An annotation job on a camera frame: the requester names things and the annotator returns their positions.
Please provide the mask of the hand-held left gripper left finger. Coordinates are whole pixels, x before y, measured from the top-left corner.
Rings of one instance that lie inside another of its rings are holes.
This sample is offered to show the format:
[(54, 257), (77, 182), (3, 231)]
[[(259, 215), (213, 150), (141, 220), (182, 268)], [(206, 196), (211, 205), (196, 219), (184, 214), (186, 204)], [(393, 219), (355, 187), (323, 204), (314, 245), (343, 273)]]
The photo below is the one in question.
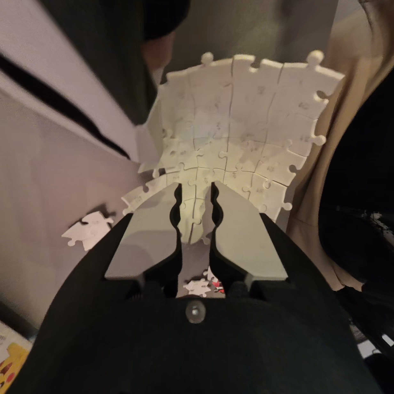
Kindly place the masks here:
[(131, 215), (104, 277), (143, 279), (177, 288), (182, 269), (181, 203), (180, 183), (170, 184), (143, 202)]

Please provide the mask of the white loose puzzle piece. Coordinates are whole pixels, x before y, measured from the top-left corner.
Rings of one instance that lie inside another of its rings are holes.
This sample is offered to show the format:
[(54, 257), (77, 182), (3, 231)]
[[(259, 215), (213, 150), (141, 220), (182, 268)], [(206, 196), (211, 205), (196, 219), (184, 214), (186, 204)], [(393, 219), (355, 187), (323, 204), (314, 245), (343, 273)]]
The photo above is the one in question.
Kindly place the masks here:
[(72, 247), (76, 242), (81, 242), (84, 250), (89, 251), (109, 233), (113, 223), (112, 218), (106, 218), (100, 211), (96, 211), (72, 225), (62, 237), (69, 239), (68, 246)]
[(186, 295), (197, 296), (200, 298), (206, 298), (207, 293), (212, 291), (209, 281), (205, 278), (191, 280), (189, 283), (183, 284), (183, 288), (187, 293)]

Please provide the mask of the beige cloth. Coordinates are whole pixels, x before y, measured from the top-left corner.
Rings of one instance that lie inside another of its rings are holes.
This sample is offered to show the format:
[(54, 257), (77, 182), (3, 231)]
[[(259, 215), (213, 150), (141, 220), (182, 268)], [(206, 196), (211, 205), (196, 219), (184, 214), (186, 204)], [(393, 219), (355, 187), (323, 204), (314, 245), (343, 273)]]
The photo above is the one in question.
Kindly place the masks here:
[(334, 291), (362, 291), (362, 282), (323, 251), (318, 212), (334, 151), (362, 104), (393, 69), (393, 1), (353, 1), (355, 10), (333, 23), (324, 64), (344, 74), (317, 122), (326, 137), (296, 176), (287, 235), (300, 247)]

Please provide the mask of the yellow printed puzzle box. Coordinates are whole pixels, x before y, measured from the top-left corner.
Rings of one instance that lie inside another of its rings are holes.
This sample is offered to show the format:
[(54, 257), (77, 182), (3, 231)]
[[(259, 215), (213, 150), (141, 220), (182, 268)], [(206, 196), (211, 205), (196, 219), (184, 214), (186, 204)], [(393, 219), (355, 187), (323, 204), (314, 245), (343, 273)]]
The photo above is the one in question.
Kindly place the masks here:
[(0, 322), (0, 392), (6, 393), (17, 377), (32, 343), (5, 323)]

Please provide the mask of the black garment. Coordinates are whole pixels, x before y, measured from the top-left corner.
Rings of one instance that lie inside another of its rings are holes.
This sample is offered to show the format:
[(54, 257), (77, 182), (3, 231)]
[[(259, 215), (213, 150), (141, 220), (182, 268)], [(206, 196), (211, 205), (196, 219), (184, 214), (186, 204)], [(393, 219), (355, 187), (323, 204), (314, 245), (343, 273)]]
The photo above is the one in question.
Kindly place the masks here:
[(323, 250), (361, 285), (337, 296), (379, 353), (365, 359), (393, 393), (394, 71), (357, 111), (330, 162), (318, 215)]

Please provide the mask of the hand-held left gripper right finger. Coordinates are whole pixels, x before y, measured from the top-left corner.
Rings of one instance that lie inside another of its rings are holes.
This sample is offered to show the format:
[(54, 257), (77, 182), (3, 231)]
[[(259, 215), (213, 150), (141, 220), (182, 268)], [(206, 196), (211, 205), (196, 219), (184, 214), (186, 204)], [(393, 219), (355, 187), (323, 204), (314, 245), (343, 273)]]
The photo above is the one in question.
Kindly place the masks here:
[(259, 210), (222, 182), (211, 186), (213, 216), (210, 267), (222, 283), (284, 281), (288, 274)]

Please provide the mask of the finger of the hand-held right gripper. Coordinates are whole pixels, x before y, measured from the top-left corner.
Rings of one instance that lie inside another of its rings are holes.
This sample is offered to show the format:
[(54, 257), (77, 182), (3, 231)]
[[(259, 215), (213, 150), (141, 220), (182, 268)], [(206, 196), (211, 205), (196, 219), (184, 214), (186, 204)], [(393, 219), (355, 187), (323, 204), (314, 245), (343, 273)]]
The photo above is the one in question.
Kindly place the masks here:
[(135, 126), (39, 1), (1, 1), (0, 28), (7, 61), (64, 97), (127, 155), (137, 155)]
[(121, 156), (126, 157), (128, 160), (131, 160), (126, 151), (104, 136), (90, 118), (88, 118), (81, 110), (79, 110), (65, 97), (49, 87), (46, 83), (42, 82), (29, 72), (23, 70), (5, 56), (0, 56), (0, 68), (1, 71), (3, 71), (22, 88), (31, 93), (34, 97), (69, 120), (72, 120), (77, 125), (81, 126), (92, 137), (103, 143), (106, 147), (114, 150)]

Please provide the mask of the white partly built puzzle ball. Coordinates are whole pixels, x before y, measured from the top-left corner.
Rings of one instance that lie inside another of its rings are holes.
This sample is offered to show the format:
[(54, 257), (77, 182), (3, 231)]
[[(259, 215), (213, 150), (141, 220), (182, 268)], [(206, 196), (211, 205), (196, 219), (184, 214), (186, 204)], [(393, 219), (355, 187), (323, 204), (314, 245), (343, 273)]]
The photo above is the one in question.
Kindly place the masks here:
[(123, 215), (167, 185), (182, 185), (183, 243), (209, 243), (212, 231), (203, 224), (208, 189), (220, 181), (249, 200), (274, 222), (288, 186), (301, 170), (313, 145), (326, 137), (315, 134), (318, 118), (344, 78), (321, 66), (324, 54), (314, 50), (303, 63), (235, 55), (214, 61), (207, 52), (201, 64), (169, 72), (143, 125), (161, 144), (159, 160), (140, 165), (153, 180), (122, 197)]

